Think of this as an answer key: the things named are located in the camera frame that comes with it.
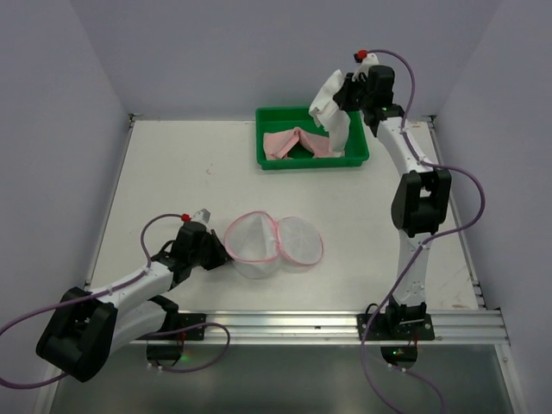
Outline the white bra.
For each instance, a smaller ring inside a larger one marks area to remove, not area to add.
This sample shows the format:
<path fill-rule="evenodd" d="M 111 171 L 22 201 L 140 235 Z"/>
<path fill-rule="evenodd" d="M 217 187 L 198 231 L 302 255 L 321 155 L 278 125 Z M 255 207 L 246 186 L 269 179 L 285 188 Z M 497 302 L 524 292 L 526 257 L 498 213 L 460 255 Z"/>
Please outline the white bra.
<path fill-rule="evenodd" d="M 333 158 L 344 155 L 349 134 L 349 116 L 334 100 L 334 95 L 344 86 L 344 80 L 341 70 L 334 71 L 324 82 L 309 108 L 314 123 L 329 134 L 329 155 Z"/>

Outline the white mesh laundry bag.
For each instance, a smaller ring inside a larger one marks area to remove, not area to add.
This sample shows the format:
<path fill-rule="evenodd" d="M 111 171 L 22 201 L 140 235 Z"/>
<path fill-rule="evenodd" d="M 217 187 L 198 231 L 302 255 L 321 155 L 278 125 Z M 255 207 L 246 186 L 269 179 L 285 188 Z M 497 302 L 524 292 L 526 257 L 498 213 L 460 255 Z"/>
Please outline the white mesh laundry bag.
<path fill-rule="evenodd" d="M 303 218 L 274 219 L 265 211 L 252 211 L 227 228 L 223 245 L 235 270 L 249 279 L 266 279 L 275 273 L 304 273 L 323 258 L 323 239 Z"/>

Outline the pink bra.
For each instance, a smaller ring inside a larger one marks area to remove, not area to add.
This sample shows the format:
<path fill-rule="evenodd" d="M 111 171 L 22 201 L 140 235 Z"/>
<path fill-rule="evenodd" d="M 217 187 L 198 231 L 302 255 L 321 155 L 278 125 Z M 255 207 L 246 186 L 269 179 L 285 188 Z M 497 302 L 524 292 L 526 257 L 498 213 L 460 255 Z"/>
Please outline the pink bra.
<path fill-rule="evenodd" d="M 263 135 L 263 150 L 268 160 L 288 159 L 290 151 L 297 145 L 306 149 L 314 158 L 331 156 L 329 137 L 312 134 L 299 127 Z"/>

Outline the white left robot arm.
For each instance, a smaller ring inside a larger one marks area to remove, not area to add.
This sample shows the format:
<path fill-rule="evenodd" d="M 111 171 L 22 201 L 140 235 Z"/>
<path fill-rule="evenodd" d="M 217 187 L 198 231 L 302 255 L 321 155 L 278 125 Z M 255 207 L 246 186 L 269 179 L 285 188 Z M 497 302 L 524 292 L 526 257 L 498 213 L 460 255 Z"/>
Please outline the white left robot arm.
<path fill-rule="evenodd" d="M 143 269 L 91 292 L 79 287 L 68 290 L 35 352 L 86 382 L 111 354 L 134 340 L 165 337 L 178 345 L 201 341 L 209 326 L 205 314 L 183 316 L 165 294 L 187 280 L 194 268 L 210 271 L 231 260 L 214 230 L 202 222 L 185 222 Z"/>

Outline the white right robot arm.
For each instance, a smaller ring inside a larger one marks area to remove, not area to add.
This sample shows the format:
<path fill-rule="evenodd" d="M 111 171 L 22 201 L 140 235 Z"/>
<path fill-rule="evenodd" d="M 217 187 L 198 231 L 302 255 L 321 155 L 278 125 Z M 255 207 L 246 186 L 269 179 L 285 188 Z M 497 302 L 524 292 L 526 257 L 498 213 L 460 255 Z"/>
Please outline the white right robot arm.
<path fill-rule="evenodd" d="M 363 115 L 400 176 L 391 204 L 399 235 L 397 280 L 382 305 L 358 315 L 357 326 L 365 341 L 431 341 L 435 334 L 425 294 L 430 238 L 447 216 L 452 177 L 431 166 L 409 137 L 405 112 L 393 102 L 394 81 L 391 67 L 371 66 L 365 73 L 347 74 L 334 95 L 340 109 Z"/>

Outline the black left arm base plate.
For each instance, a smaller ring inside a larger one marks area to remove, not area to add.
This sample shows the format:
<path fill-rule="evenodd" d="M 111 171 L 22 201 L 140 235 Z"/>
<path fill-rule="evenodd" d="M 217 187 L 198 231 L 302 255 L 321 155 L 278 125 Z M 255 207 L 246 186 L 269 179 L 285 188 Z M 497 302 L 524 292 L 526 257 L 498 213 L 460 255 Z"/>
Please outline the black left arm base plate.
<path fill-rule="evenodd" d="M 204 339 L 207 315 L 205 313 L 179 313 L 166 327 L 140 336 L 139 340 L 173 340 L 200 342 Z"/>

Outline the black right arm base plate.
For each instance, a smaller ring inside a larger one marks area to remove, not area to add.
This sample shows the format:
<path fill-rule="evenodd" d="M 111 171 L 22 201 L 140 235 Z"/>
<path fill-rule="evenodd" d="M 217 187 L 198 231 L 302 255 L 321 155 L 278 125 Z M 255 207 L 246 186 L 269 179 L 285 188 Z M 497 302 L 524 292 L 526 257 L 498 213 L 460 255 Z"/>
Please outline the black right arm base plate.
<path fill-rule="evenodd" d="M 370 312 L 376 304 L 370 304 L 363 313 L 356 315 L 356 328 L 362 339 L 368 320 L 374 315 L 366 334 L 367 341 L 434 341 L 436 335 L 427 312 L 427 305 L 422 302 L 417 306 L 389 304 L 384 312 Z"/>

